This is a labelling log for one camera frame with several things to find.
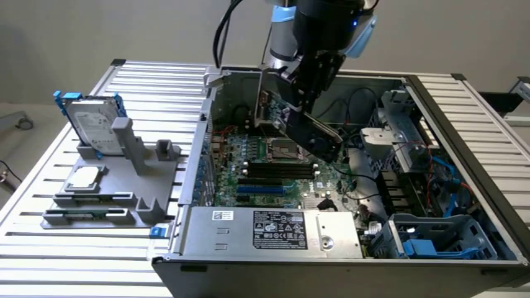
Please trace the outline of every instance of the circuit board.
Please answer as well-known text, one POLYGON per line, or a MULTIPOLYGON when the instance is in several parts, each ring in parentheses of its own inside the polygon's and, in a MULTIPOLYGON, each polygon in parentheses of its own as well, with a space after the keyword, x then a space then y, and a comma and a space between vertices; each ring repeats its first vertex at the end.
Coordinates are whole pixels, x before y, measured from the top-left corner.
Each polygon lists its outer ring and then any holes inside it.
POLYGON ((337 211, 356 209, 355 202, 342 201, 341 194, 351 179, 310 156, 290 140, 228 133, 222 137, 213 137, 212 145, 217 175, 214 205, 316 209, 317 204, 328 198, 337 211), (306 165, 313 169, 313 176, 308 179, 282 178, 280 194, 245 194, 241 200, 237 187, 240 179, 246 178, 248 163, 306 165))

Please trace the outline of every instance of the blue pcie slot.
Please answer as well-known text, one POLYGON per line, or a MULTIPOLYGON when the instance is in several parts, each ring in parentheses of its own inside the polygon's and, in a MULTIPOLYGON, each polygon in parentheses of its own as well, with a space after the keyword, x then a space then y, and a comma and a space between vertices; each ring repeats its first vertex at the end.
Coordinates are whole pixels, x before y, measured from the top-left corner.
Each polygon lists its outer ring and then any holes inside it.
POLYGON ((253 186, 237 186, 237 193, 244 194, 284 194, 282 187, 253 187, 253 186))

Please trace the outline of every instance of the gray 3d-printed holder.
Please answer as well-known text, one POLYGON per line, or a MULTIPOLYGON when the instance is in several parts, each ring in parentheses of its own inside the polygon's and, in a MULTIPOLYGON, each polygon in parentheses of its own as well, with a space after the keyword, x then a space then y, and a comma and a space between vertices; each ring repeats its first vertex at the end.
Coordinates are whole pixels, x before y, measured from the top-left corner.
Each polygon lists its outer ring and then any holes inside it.
POLYGON ((42 228, 142 228, 164 220, 180 147, 170 140, 144 146, 128 118, 116 118, 112 130, 124 156, 97 159, 90 147, 77 147, 81 158, 42 214, 42 228), (70 187, 74 172, 85 167, 98 170, 93 181, 86 187, 70 187))

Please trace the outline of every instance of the aluminum table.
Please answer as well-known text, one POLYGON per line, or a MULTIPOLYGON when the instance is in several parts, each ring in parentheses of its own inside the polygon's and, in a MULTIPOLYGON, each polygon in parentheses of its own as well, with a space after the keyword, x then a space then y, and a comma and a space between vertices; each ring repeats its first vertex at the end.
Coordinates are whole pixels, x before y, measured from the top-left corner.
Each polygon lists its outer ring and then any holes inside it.
MULTIPOLYGON (((136 136, 145 143, 170 139, 182 149, 169 215, 176 214, 185 154, 205 98, 204 71, 205 65, 128 60, 108 68, 90 92, 104 96, 118 92, 136 136)), ((520 153, 520 144, 512 142, 516 136, 504 133, 467 82, 455 81, 448 74, 416 75, 530 224, 530 183, 512 184, 507 174, 515 171, 517 177, 530 180, 530 168, 520 166, 525 165, 527 156, 520 153), (499 159, 509 152, 508 157, 499 159)), ((166 247, 168 240, 148 239, 148 229, 39 228, 39 215, 50 207, 50 197, 78 157, 75 145, 77 136, 66 124, 0 211, 0 297, 170 297, 146 261, 157 249, 166 247)), ((479 296, 524 297, 519 291, 530 291, 530 285, 511 291, 479 296)))

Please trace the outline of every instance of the warning label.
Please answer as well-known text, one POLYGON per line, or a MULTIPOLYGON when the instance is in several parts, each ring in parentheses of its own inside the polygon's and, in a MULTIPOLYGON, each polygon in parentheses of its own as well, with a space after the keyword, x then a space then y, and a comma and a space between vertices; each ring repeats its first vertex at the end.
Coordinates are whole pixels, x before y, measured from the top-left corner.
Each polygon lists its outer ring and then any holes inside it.
POLYGON ((252 237, 258 250, 305 250, 304 213, 253 211, 252 237))

